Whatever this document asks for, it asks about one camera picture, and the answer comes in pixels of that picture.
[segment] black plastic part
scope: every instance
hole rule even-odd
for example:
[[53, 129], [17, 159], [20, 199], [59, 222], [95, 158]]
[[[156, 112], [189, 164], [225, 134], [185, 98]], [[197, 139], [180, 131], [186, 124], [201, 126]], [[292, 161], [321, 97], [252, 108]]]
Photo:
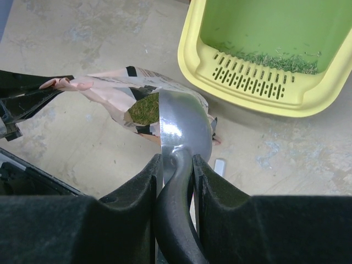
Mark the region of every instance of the black plastic part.
[[151, 214], [160, 164], [155, 155], [100, 201], [0, 196], [0, 263], [154, 263]]
[[42, 84], [53, 78], [74, 79], [72, 75], [49, 77], [0, 70], [0, 98], [14, 97], [30, 91], [36, 91]]
[[33, 117], [61, 93], [50, 87], [39, 90], [53, 78], [74, 79], [71, 75], [43, 77], [0, 70], [0, 118], [6, 126], [4, 137], [8, 141], [22, 136], [16, 123]]
[[180, 152], [175, 162], [177, 169], [155, 204], [155, 236], [169, 264], [207, 264], [189, 213], [193, 193], [192, 159]]
[[0, 161], [0, 195], [83, 195], [2, 148]]
[[253, 196], [194, 157], [210, 263], [352, 263], [352, 197]]

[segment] yellow litter box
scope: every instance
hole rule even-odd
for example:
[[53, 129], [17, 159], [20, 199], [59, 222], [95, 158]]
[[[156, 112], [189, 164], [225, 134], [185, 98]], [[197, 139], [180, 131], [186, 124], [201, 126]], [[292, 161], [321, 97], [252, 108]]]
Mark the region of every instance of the yellow litter box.
[[249, 109], [306, 117], [352, 71], [352, 0], [193, 0], [178, 62], [202, 90]]

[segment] crumpled paper bag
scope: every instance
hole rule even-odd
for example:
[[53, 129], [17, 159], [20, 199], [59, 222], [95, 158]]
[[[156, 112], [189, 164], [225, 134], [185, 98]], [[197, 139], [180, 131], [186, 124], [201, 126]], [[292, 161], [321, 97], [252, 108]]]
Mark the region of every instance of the crumpled paper bag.
[[93, 102], [100, 103], [109, 112], [112, 119], [126, 129], [160, 144], [159, 122], [141, 125], [133, 122], [128, 110], [138, 101], [161, 89], [185, 92], [198, 99], [213, 132], [213, 142], [220, 143], [215, 135], [217, 118], [208, 114], [208, 103], [199, 93], [178, 82], [155, 73], [133, 66], [105, 73], [79, 76], [74, 80], [55, 78], [40, 86], [40, 89], [54, 87], [61, 91], [78, 91]]

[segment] litter box grate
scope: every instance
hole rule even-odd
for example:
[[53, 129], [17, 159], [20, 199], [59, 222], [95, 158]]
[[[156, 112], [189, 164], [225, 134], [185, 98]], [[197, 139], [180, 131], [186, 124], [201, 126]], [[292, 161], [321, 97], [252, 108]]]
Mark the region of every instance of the litter box grate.
[[216, 53], [213, 59], [217, 61], [212, 74], [214, 80], [248, 95], [280, 100], [284, 97], [286, 84], [295, 82], [295, 76], [290, 72], [264, 68], [225, 53]]

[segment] white plastic piece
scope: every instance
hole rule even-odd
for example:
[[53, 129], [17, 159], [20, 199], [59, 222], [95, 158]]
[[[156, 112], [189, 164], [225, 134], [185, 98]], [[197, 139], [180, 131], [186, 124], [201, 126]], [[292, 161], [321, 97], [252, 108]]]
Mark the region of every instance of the white plastic piece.
[[224, 177], [226, 161], [222, 158], [215, 160], [214, 171], [221, 177]]

